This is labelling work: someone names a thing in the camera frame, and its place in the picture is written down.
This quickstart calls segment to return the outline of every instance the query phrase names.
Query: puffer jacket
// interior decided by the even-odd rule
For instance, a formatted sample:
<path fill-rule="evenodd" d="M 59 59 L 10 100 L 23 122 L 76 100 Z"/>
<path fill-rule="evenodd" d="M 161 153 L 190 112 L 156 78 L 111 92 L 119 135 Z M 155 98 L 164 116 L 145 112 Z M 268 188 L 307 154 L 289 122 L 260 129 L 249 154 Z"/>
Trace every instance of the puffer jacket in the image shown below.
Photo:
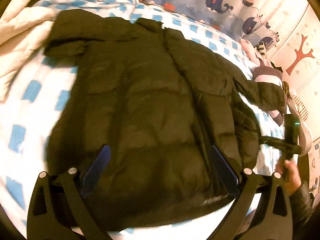
<path fill-rule="evenodd" d="M 44 52 L 76 57 L 78 75 L 47 146 L 49 173 L 77 167 L 103 143 L 111 161 L 86 199 L 107 230 L 199 217 L 229 203 L 210 148 L 253 168 L 260 128 L 238 92 L 264 110 L 281 87 L 241 70 L 182 33 L 140 18 L 62 11 Z"/>

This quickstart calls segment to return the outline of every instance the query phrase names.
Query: curtain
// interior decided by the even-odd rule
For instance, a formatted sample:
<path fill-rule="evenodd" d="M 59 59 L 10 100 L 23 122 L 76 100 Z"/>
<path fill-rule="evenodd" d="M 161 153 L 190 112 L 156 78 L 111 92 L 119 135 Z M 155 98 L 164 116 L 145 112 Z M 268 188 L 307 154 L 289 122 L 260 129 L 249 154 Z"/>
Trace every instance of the curtain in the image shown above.
<path fill-rule="evenodd" d="M 267 50 L 285 41 L 305 12 L 307 0 L 145 0 L 185 14 L 234 40 L 260 41 Z"/>

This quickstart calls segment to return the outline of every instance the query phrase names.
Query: bed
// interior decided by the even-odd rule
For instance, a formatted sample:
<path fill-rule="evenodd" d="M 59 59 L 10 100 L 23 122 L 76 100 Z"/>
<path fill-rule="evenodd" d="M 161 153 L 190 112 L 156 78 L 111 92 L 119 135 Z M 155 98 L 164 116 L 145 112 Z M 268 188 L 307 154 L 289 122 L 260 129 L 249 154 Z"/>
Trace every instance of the bed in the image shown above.
<path fill-rule="evenodd" d="M 139 0 L 41 0 L 35 6 L 56 12 L 82 8 L 102 17 L 122 17 L 134 23 L 138 18 L 153 19 L 163 27 L 180 30 L 188 40 L 200 43 L 238 66 L 253 79 L 251 62 L 240 44 L 218 30 L 187 16 L 171 13 L 158 5 Z M 14 226 L 26 236 L 28 206 L 38 174 L 46 169 L 45 146 L 50 132 L 69 98 L 77 66 L 68 58 L 57 61 L 36 50 L 14 79 L 9 96 L 0 104 L 0 203 Z M 284 127 L 271 116 L 242 100 L 254 111 L 262 135 L 284 138 Z M 254 172 L 271 175 L 280 157 L 278 149 L 261 145 Z M 256 194 L 248 213 L 256 209 Z M 232 203 L 209 215 L 179 224 L 156 228 L 127 228 L 110 232 L 113 239 L 206 239 L 226 215 Z"/>

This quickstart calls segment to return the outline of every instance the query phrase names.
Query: wall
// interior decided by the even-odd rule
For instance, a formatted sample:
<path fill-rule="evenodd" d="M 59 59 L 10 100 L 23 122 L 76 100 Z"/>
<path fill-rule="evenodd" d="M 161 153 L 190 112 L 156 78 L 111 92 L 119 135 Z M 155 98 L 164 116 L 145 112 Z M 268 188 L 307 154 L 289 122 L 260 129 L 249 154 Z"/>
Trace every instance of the wall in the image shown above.
<path fill-rule="evenodd" d="M 316 140 L 320 137 L 320 22 L 310 6 L 271 61 L 282 67 L 283 79 L 307 108 L 305 123 Z"/>

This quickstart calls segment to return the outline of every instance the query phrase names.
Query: blue and white checkered fabric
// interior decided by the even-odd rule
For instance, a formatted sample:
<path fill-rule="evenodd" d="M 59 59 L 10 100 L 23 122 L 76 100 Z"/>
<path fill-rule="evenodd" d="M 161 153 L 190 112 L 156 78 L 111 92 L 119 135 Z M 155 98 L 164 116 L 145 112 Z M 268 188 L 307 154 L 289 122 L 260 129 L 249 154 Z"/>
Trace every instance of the blue and white checkered fabric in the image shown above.
<path fill-rule="evenodd" d="M 186 39 L 198 42 L 237 65 L 252 79 L 254 63 L 245 56 L 239 43 L 223 33 L 188 17 L 169 13 L 161 7 L 146 6 L 138 0 L 41 0 L 35 6 L 54 10 L 82 8 L 101 17 L 122 17 L 134 23 L 143 17 L 161 21 L 163 27 L 180 30 Z M 0 105 L 0 202 L 8 216 L 26 235 L 27 210 L 39 172 L 45 170 L 44 149 L 60 114 L 69 99 L 77 67 L 72 59 L 57 61 L 38 52 L 15 79 L 5 104 Z M 283 138 L 284 129 L 242 96 L 254 111 L 262 135 Z M 270 175 L 280 154 L 277 149 L 263 145 L 254 171 Z M 252 202 L 254 210 L 260 196 Z M 226 215 L 226 207 L 185 223 L 158 228 L 128 228 L 112 234 L 117 239 L 161 238 L 206 239 Z"/>

